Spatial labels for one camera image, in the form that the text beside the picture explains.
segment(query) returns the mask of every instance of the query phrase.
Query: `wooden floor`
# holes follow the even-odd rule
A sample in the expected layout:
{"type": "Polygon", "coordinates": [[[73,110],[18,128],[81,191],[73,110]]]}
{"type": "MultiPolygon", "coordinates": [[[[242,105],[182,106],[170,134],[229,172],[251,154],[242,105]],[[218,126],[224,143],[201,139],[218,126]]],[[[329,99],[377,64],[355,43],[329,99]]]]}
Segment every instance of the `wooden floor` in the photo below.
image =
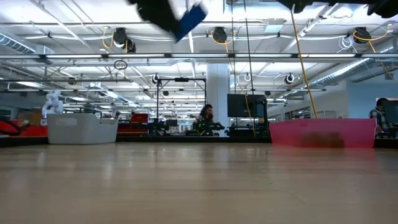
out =
{"type": "Polygon", "coordinates": [[[397,223],[398,151],[267,144],[0,149],[0,223],[397,223]]]}

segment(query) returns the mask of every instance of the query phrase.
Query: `gray container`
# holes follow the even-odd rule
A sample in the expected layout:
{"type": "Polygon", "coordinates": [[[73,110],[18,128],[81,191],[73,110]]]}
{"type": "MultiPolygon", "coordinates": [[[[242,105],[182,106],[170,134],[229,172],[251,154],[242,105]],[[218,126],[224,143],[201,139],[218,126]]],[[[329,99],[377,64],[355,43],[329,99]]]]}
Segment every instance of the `gray container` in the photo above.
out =
{"type": "Polygon", "coordinates": [[[97,119],[94,114],[49,114],[50,144],[104,144],[116,141],[117,119],[97,119]]]}

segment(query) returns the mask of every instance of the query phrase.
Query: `pillar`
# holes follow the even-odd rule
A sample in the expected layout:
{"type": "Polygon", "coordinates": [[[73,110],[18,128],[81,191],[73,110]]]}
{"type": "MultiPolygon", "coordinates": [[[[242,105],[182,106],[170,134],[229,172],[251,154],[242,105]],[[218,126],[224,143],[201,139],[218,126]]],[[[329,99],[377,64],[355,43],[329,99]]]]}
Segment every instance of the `pillar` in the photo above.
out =
{"type": "MultiPolygon", "coordinates": [[[[227,63],[207,65],[207,103],[213,106],[214,121],[220,122],[224,127],[229,126],[227,102],[229,75],[227,63]]],[[[224,136],[224,131],[220,131],[219,134],[224,136]]]]}

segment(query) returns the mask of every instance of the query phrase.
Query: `red object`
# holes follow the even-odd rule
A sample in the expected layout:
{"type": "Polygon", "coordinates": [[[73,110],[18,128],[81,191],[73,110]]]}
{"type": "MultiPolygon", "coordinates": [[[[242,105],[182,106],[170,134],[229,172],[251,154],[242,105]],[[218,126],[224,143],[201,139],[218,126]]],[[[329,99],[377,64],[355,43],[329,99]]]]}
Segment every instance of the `red object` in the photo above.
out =
{"type": "MultiPolygon", "coordinates": [[[[19,122],[12,120],[13,123],[19,125],[19,122]]],[[[45,138],[47,137],[46,126],[22,126],[22,132],[19,136],[10,136],[10,138],[45,138]]],[[[5,131],[15,131],[10,125],[0,122],[0,129],[5,131]]]]}
{"type": "Polygon", "coordinates": [[[143,129],[148,124],[148,114],[133,114],[130,123],[119,124],[118,136],[147,136],[148,129],[143,129]]]}
{"type": "Polygon", "coordinates": [[[295,147],[371,148],[375,119],[296,119],[269,125],[272,143],[295,147]]]}

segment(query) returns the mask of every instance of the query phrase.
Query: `dark hair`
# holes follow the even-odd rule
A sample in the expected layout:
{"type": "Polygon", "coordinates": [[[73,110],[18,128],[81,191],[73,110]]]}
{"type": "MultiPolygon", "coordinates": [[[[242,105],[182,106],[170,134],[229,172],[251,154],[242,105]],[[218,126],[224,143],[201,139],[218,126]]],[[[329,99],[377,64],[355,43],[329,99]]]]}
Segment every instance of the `dark hair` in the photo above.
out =
{"type": "Polygon", "coordinates": [[[200,111],[200,116],[201,116],[202,118],[204,118],[204,117],[206,116],[206,110],[207,110],[208,108],[213,108],[213,106],[211,106],[211,105],[205,105],[205,106],[201,109],[201,111],[200,111]]]}
{"type": "Polygon", "coordinates": [[[380,98],[377,100],[376,106],[382,106],[384,104],[384,102],[386,102],[386,101],[388,101],[388,100],[385,98],[380,98]]]}

